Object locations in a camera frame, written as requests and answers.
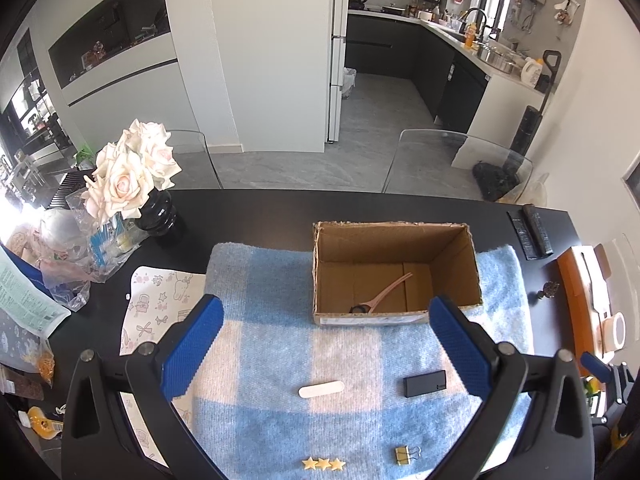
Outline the black garbage bag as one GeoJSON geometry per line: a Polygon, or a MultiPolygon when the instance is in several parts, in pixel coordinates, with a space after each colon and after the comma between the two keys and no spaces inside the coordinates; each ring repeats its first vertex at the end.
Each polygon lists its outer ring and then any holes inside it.
{"type": "Polygon", "coordinates": [[[509,165],[496,166],[489,162],[478,162],[472,168],[472,176],[484,200],[495,202],[520,184],[516,170],[509,165]]]}

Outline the clear plastic bag pile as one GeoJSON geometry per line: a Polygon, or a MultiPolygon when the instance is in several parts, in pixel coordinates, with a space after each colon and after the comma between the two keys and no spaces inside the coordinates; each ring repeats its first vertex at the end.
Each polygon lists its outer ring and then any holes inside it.
{"type": "Polygon", "coordinates": [[[111,278],[147,237],[119,216],[95,226],[83,210],[52,208],[16,228],[6,248],[35,268],[36,283],[52,299],[77,312],[88,302],[90,286],[111,278]]]}

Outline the small bronze figurine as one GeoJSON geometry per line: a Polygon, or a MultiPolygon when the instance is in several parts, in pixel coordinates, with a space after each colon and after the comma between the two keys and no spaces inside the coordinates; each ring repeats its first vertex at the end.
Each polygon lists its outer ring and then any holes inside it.
{"type": "Polygon", "coordinates": [[[538,290],[538,292],[536,292],[536,297],[539,300],[544,298],[552,299],[558,293],[559,289],[560,284],[558,282],[548,281],[547,283],[544,283],[544,286],[542,286],[541,290],[538,290]]]}

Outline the transparent chair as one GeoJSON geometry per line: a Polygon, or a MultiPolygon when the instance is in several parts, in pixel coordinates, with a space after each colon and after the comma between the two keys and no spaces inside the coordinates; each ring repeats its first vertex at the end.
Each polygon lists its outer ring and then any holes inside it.
{"type": "Polygon", "coordinates": [[[440,129],[406,129],[399,136],[382,191],[484,200],[472,176],[478,162],[509,165],[520,178],[514,190],[491,203],[516,203],[534,170],[528,158],[477,136],[440,129]]]}
{"type": "Polygon", "coordinates": [[[195,130],[171,130],[167,145],[181,171],[171,178],[175,190],[221,190],[222,183],[206,137],[195,130]]]}

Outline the right transparent chair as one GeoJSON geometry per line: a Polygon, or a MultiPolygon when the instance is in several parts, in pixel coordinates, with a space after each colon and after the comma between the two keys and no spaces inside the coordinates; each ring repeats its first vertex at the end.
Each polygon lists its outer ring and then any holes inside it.
{"type": "Polygon", "coordinates": [[[520,178],[514,190],[491,203],[516,203],[534,170],[528,158],[477,136],[440,129],[406,129],[399,136],[382,191],[484,200],[472,176],[478,162],[509,165],[520,178]]]}

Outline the black rectangular device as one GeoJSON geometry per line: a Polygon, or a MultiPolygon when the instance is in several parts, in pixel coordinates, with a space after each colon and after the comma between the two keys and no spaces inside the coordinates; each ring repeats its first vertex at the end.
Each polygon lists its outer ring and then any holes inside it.
{"type": "Polygon", "coordinates": [[[411,399],[445,390],[447,375],[444,370],[436,370],[436,372],[406,377],[402,382],[404,383],[404,396],[411,399]]]}

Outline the blue white checked blanket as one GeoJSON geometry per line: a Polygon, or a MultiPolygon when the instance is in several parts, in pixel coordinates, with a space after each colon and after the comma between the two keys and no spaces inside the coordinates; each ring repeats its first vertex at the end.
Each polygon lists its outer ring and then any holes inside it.
{"type": "Polygon", "coordinates": [[[206,292],[224,325],[193,382],[192,431],[231,479],[424,477],[480,405],[465,391],[430,326],[321,327],[311,316],[312,257],[224,243],[206,292]],[[404,396],[406,377],[444,370],[445,390],[404,396]],[[302,399],[300,387],[340,380],[341,393],[302,399]],[[394,448],[421,457],[398,466],[394,448]],[[343,471],[303,470],[339,458],[343,471]]]}

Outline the white oblong eraser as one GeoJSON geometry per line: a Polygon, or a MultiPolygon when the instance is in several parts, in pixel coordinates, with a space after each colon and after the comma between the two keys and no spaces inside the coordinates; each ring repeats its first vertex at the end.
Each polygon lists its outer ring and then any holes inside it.
{"type": "Polygon", "coordinates": [[[314,384],[300,387],[297,391],[298,395],[302,399],[313,399],[319,396],[329,396],[330,394],[341,393],[344,391],[344,382],[340,380],[332,380],[332,382],[322,382],[321,384],[314,384]]]}

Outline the gold binder clip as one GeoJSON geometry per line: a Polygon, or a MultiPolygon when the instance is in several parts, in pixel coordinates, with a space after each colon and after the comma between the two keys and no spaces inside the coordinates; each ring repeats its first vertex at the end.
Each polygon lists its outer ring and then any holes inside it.
{"type": "Polygon", "coordinates": [[[418,446],[410,448],[408,445],[401,445],[394,448],[394,454],[398,466],[409,466],[421,457],[421,449],[418,446]]]}

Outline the white refrigerator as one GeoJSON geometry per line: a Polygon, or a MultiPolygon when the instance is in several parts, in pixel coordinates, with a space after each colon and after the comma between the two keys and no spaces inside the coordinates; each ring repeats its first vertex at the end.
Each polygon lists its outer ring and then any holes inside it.
{"type": "Polygon", "coordinates": [[[329,144],[337,143],[340,138],[348,15],[348,0],[331,2],[329,116],[326,136],[329,144]]]}

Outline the steel cooking pot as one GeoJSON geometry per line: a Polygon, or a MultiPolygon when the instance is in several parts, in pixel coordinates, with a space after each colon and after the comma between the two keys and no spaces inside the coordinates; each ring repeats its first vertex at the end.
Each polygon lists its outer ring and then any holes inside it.
{"type": "Polygon", "coordinates": [[[518,62],[516,62],[516,53],[506,46],[496,44],[495,42],[479,44],[477,57],[501,73],[512,74],[520,69],[518,62]]]}

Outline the yellow tape dispenser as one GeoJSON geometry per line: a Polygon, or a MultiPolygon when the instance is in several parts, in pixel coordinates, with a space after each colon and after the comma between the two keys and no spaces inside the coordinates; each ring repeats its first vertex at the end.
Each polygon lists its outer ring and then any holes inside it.
{"type": "Polygon", "coordinates": [[[53,440],[62,434],[64,424],[58,420],[47,418],[41,408],[32,406],[27,411],[30,428],[43,440],[53,440]]]}

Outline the brown cardboard box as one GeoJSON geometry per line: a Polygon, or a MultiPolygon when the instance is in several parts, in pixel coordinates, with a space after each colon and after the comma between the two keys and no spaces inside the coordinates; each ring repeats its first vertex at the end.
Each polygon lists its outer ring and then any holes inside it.
{"type": "Polygon", "coordinates": [[[312,317],[319,326],[426,323],[437,296],[461,309],[483,303],[472,234],[464,223],[319,222],[312,282],[312,317]],[[412,278],[375,311],[350,312],[408,272],[412,278]]]}

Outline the white detergent jug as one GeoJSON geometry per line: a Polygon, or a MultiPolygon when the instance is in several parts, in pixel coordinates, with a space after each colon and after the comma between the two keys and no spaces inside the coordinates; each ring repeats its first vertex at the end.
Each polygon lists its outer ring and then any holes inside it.
{"type": "Polygon", "coordinates": [[[521,68],[521,82],[530,88],[535,88],[543,69],[544,66],[536,58],[526,58],[521,68]]]}

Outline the gold three-star hair clip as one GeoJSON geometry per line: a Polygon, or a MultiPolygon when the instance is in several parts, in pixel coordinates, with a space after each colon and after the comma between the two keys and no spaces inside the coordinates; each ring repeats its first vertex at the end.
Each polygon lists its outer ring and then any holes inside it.
{"type": "Polygon", "coordinates": [[[302,460],[303,470],[343,471],[347,463],[339,458],[308,457],[302,460]]]}

